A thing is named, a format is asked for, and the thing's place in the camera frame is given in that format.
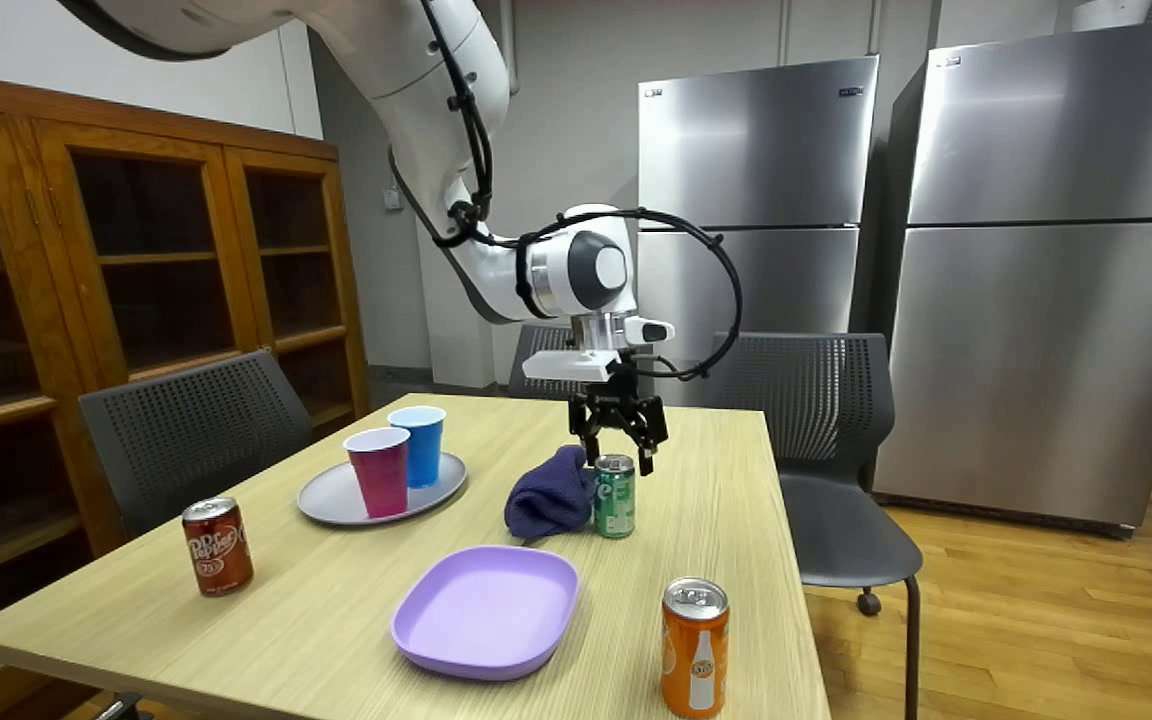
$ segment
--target stainless steel refrigerator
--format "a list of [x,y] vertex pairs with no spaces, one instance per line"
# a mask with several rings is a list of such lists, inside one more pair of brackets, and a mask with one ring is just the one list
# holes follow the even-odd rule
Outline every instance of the stainless steel refrigerator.
[[[638,84],[638,203],[719,231],[745,283],[745,339],[706,378],[657,382],[667,405],[775,417],[775,330],[848,327],[873,98],[874,59]],[[688,237],[638,231],[638,308],[674,322],[657,350],[696,362],[730,290]]]
[[896,430],[873,486],[1135,532],[1152,491],[1152,25],[934,46],[893,135]]

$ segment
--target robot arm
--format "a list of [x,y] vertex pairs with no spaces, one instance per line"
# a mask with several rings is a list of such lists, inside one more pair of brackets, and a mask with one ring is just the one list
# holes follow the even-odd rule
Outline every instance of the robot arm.
[[667,322],[636,316],[624,211],[573,206],[540,231],[492,237],[492,145],[502,121],[502,54],[473,0],[61,0],[101,36],[156,59],[219,54],[303,18],[375,107],[397,180],[453,258],[485,321],[573,321],[575,349],[522,358],[530,378],[591,382],[569,425],[595,461],[595,430],[624,426],[638,469],[663,438],[657,396],[638,396],[632,350]]

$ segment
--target green can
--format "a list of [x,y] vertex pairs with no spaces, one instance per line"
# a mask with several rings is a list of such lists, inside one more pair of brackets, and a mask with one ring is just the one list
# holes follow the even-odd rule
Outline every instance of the green can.
[[591,465],[591,527],[599,537],[632,537],[636,514],[636,469],[610,451]]

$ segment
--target can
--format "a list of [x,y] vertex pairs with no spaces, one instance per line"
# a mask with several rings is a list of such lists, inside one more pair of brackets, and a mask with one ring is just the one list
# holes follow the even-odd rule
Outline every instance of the can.
[[632,537],[636,469],[629,454],[608,451],[591,465],[591,527],[599,537]]
[[225,597],[251,582],[243,512],[232,496],[186,504],[179,527],[205,597]]
[[661,694],[673,715],[719,715],[729,701],[729,590],[717,578],[678,577],[663,587]]

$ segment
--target red cup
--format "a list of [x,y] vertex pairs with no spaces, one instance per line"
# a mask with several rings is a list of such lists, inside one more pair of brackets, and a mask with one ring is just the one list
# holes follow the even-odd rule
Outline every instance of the red cup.
[[368,514],[406,512],[406,434],[404,426],[368,426],[345,438]]

